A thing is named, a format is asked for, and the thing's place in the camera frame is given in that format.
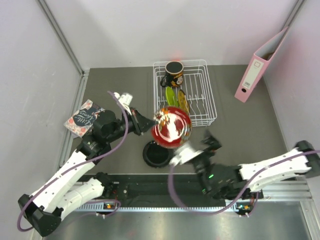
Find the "red floral plate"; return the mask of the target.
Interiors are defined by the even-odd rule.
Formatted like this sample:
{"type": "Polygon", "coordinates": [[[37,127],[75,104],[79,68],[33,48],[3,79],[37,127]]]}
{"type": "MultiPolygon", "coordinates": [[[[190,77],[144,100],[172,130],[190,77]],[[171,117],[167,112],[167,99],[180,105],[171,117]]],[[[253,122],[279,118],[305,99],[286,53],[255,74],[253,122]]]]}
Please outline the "red floral plate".
{"type": "Polygon", "coordinates": [[[158,109],[153,119],[156,124],[150,133],[153,140],[163,148],[175,149],[187,142],[193,126],[188,113],[179,107],[165,106],[158,109]]]}

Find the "black plate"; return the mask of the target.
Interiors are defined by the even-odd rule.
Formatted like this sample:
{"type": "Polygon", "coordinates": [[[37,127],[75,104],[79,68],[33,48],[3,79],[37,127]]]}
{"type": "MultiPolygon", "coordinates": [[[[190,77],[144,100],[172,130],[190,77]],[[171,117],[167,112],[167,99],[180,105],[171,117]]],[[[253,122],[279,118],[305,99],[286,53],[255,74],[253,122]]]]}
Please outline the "black plate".
{"type": "Polygon", "coordinates": [[[173,156],[174,151],[172,149],[162,147],[154,140],[149,141],[142,151],[144,162],[152,168],[166,167],[173,156]]]}

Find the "white wire dish rack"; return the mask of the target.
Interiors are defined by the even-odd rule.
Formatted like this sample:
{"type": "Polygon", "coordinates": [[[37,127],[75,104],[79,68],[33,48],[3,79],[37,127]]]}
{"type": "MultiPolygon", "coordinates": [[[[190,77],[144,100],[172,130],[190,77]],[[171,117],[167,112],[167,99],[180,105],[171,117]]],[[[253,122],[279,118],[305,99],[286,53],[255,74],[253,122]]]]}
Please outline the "white wire dish rack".
{"type": "MultiPolygon", "coordinates": [[[[165,76],[167,61],[153,63],[153,110],[165,107],[165,88],[161,87],[161,79],[165,76]]],[[[194,127],[206,127],[217,118],[216,104],[211,86],[207,62],[204,59],[183,60],[183,82],[173,91],[178,96],[179,90],[185,93],[189,103],[189,113],[194,127]]]]}

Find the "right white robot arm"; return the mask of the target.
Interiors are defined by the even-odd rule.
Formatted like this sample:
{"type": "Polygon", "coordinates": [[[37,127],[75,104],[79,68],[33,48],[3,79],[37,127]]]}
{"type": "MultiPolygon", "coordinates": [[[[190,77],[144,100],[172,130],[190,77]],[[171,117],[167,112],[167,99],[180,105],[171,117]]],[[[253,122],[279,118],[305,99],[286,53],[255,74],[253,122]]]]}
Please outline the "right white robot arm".
{"type": "Polygon", "coordinates": [[[201,142],[207,147],[191,160],[191,164],[202,193],[213,199],[249,199],[274,182],[320,174],[320,152],[306,140],[297,142],[292,150],[282,155],[239,165],[211,162],[222,144],[209,131],[201,142]]]}

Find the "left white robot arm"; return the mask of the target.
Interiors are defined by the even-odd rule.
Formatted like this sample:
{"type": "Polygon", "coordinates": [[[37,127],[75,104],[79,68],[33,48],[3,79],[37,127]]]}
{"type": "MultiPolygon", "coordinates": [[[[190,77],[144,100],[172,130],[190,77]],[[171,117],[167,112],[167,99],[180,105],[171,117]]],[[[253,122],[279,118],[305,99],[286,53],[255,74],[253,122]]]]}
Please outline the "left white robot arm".
{"type": "Polygon", "coordinates": [[[111,110],[99,112],[91,132],[82,137],[81,143],[59,171],[39,190],[19,198],[18,205],[24,218],[42,237],[46,237],[81,205],[95,198],[109,198],[115,188],[110,177],[103,172],[75,190],[71,187],[106,154],[115,151],[111,148],[112,142],[129,133],[141,136],[155,124],[153,119],[144,117],[133,107],[124,111],[121,119],[117,119],[111,110]]]}

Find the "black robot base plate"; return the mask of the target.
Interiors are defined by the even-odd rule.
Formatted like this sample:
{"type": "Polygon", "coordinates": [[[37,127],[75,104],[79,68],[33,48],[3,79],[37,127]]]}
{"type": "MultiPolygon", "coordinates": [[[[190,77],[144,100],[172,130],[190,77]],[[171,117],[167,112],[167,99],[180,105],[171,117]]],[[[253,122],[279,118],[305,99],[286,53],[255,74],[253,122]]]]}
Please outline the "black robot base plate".
{"type": "MultiPolygon", "coordinates": [[[[224,206],[228,199],[214,199],[203,194],[196,174],[105,174],[96,177],[108,182],[102,198],[119,200],[125,207],[209,207],[224,206]]],[[[254,193],[252,200],[263,198],[254,193]]]]}

